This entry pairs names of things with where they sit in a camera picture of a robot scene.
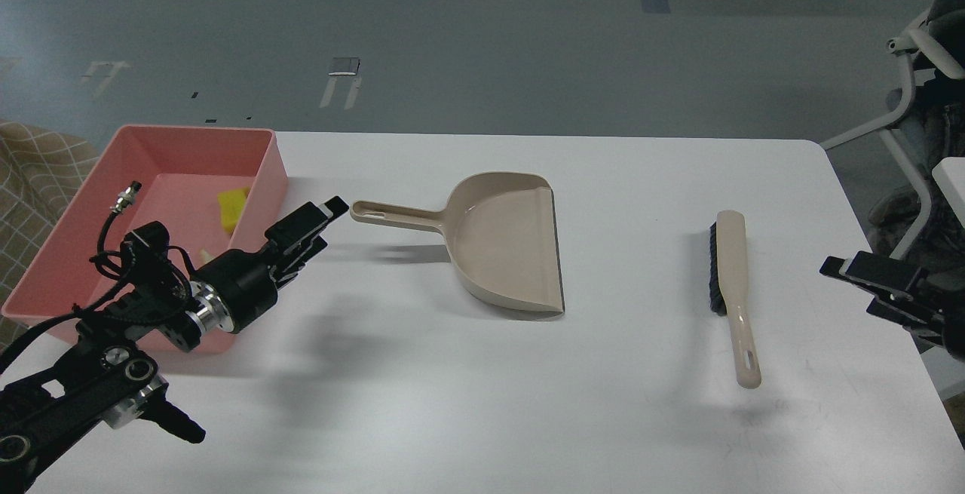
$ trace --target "beige dustpan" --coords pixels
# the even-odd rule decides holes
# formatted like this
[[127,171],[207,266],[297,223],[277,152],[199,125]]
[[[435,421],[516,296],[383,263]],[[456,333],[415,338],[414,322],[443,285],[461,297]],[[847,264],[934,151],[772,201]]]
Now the beige dustpan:
[[439,232],[463,287],[493,305],[562,311],[553,190],[538,175],[480,173],[455,186],[442,211],[359,201],[352,219]]

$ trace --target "chair leg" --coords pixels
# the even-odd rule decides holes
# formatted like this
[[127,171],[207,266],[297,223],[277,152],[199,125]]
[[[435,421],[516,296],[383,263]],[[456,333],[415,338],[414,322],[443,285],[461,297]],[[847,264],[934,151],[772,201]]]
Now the chair leg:
[[921,177],[921,172],[914,162],[908,157],[908,153],[902,148],[902,144],[899,143],[895,137],[893,130],[882,130],[881,140],[884,141],[885,147],[888,147],[888,151],[895,158],[899,167],[902,168],[902,173],[908,178],[911,183],[912,188],[918,193],[918,198],[921,201],[921,211],[918,216],[914,218],[914,222],[908,227],[908,231],[902,237],[902,240],[895,246],[895,250],[889,254],[889,257],[901,260],[908,254],[908,250],[911,249],[914,240],[918,239],[921,230],[928,222],[931,217],[931,191],[928,189],[928,184]]
[[848,141],[857,140],[866,134],[892,126],[907,115],[911,103],[914,102],[914,68],[910,54],[900,54],[897,58],[899,58],[899,77],[902,79],[902,99],[899,100],[899,105],[888,115],[882,115],[845,133],[839,133],[835,137],[821,141],[821,148],[830,151],[841,146],[841,144],[848,143]]

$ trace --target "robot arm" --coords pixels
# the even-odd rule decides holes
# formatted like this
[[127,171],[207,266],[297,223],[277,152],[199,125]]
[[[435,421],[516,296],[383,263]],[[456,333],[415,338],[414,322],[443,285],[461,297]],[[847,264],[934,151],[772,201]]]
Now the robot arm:
[[820,273],[875,296],[868,313],[902,325],[965,361],[965,291],[935,287],[924,268],[865,251],[848,260],[828,256]]
[[[100,233],[99,254],[91,259],[101,274],[118,283],[87,308],[75,306],[68,315],[34,326],[0,357],[2,373],[39,333],[79,319],[77,344],[52,367],[0,391],[3,492],[27,491],[40,473],[101,421],[121,428],[145,419],[185,441],[200,443],[204,429],[167,401],[168,383],[158,373],[158,363],[138,349],[137,340],[156,329],[188,352],[214,328],[240,332],[275,305],[278,290],[327,246],[320,233],[348,211],[338,196],[321,206],[306,203],[266,230],[268,243],[261,250],[228,250],[199,270],[182,251],[189,271],[184,275],[167,257],[178,247],[169,246],[168,232],[159,222],[128,232],[118,253],[103,251],[107,227],[132,203],[138,188],[132,184],[118,196]],[[117,257],[120,264],[109,257]],[[128,284],[133,289],[116,297]],[[51,381],[62,385],[61,397],[44,388]]]

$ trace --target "black cable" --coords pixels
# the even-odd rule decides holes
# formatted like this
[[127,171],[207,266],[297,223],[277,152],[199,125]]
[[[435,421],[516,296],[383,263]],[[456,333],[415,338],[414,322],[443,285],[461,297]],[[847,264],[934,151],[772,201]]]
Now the black cable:
[[184,261],[184,268],[185,270],[187,270],[187,275],[191,275],[191,277],[194,277],[194,275],[197,274],[197,270],[195,270],[194,264],[191,262],[191,257],[188,256],[187,251],[184,250],[184,247],[178,247],[176,246],[176,244],[173,244],[173,246],[168,247],[168,250],[172,250],[172,249],[179,251],[179,253],[182,254],[182,260]]
[[[94,266],[97,267],[97,273],[104,275],[106,278],[113,278],[115,281],[117,277],[120,277],[121,267],[106,257],[106,253],[114,253],[115,251],[104,250],[104,242],[107,241],[107,232],[109,232],[111,225],[114,223],[114,219],[117,219],[118,215],[121,214],[116,211],[111,211],[110,215],[107,216],[107,220],[104,220],[103,225],[100,226],[100,235],[97,235],[97,254],[90,258],[90,262],[93,262]],[[111,277],[111,275],[104,273],[103,268],[101,268],[103,265],[109,266],[117,277]]]
[[4,350],[3,354],[0,354],[0,374],[3,374],[3,372],[10,367],[10,364],[13,364],[14,360],[16,360],[17,357],[20,356],[20,354],[23,353],[23,351],[26,350],[31,343],[41,336],[42,333],[46,332],[46,330],[50,330],[62,322],[82,318],[84,315],[93,313],[101,305],[106,304],[110,301],[110,299],[113,299],[115,296],[117,296],[117,293],[121,291],[121,288],[124,288],[124,285],[127,285],[127,281],[122,278],[121,281],[118,281],[116,284],[114,284],[114,287],[108,289],[103,296],[97,299],[96,302],[93,302],[93,304],[86,306],[86,308],[79,308],[79,306],[75,305],[75,309],[73,309],[73,311],[70,313],[66,313],[66,315],[60,315],[58,318],[49,318],[28,328],[26,332],[22,333],[20,337],[17,337],[17,339],[7,346],[7,349]]
[[171,274],[178,280],[180,285],[182,285],[182,288],[184,289],[184,294],[190,297],[191,281],[187,281],[187,278],[184,277],[184,274],[178,269],[178,267],[172,264],[170,260],[168,260],[167,264],[168,264],[168,267],[171,268]]

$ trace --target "brush handle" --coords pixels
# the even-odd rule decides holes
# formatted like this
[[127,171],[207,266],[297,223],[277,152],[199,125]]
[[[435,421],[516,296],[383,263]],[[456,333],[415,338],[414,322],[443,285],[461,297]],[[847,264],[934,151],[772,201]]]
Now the brush handle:
[[761,366],[747,315],[747,230],[744,215],[736,211],[717,213],[717,275],[731,325],[737,384],[757,388],[761,386]]

